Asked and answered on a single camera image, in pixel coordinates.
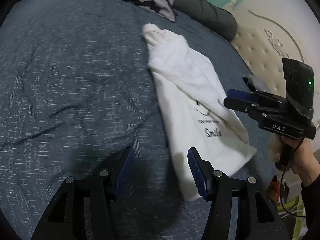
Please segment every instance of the blue bedspread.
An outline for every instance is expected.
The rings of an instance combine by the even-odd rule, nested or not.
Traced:
[[[9,13],[0,28],[0,208],[22,240],[65,177],[84,178],[127,145],[134,167],[112,203],[121,238],[201,239],[210,203],[181,198],[142,26],[183,35],[225,90],[247,90],[250,71],[230,43],[177,14],[171,23],[120,0],[22,0]],[[266,186],[268,133],[238,116],[258,152],[235,177]]]

